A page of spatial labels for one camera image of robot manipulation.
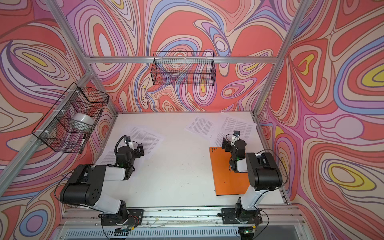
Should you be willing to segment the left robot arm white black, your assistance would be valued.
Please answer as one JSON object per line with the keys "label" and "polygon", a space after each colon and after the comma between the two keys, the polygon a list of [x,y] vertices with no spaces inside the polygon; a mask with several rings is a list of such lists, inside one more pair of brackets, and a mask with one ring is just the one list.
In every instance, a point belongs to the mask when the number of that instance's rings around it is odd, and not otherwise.
{"label": "left robot arm white black", "polygon": [[88,207],[101,213],[103,223],[125,225],[130,214],[125,201],[109,196],[103,190],[106,182],[127,181],[136,170],[134,162],[145,155],[142,144],[115,147],[113,165],[79,165],[60,192],[63,204]]}

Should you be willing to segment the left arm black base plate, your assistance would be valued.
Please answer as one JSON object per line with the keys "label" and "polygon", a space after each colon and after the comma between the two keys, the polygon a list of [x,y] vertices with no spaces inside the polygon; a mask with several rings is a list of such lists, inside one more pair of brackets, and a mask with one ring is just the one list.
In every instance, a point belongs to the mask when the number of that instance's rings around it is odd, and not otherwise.
{"label": "left arm black base plate", "polygon": [[128,226],[137,227],[142,224],[143,209],[128,209],[125,213],[119,212],[114,215],[99,214],[102,226]]}

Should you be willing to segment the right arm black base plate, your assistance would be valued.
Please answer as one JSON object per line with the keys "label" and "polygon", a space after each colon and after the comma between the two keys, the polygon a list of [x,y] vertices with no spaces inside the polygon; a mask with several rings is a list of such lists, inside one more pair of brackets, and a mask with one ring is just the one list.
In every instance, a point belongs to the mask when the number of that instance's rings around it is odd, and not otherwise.
{"label": "right arm black base plate", "polygon": [[263,223],[259,210],[245,211],[237,208],[222,208],[217,216],[222,218],[223,224],[225,225],[254,224],[258,226]]}

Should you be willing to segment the orange and black folder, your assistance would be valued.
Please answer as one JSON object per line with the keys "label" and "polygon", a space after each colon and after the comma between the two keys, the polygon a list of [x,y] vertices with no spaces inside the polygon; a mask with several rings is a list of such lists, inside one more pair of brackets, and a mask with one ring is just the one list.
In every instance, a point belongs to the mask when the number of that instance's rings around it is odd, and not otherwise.
{"label": "orange and black folder", "polygon": [[230,171],[230,156],[221,147],[209,148],[217,196],[243,195],[249,187],[248,174]]}

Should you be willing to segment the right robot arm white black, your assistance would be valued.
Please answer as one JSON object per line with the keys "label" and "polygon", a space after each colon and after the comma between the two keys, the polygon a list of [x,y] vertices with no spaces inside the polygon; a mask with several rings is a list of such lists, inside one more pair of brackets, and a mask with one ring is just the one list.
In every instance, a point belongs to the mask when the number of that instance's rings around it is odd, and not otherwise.
{"label": "right robot arm white black", "polygon": [[247,174],[249,187],[234,208],[223,208],[219,216],[225,225],[254,224],[263,222],[259,204],[267,193],[283,185],[283,177],[271,153],[247,153],[247,143],[239,137],[223,139],[222,149],[231,154],[229,169],[234,173]]}

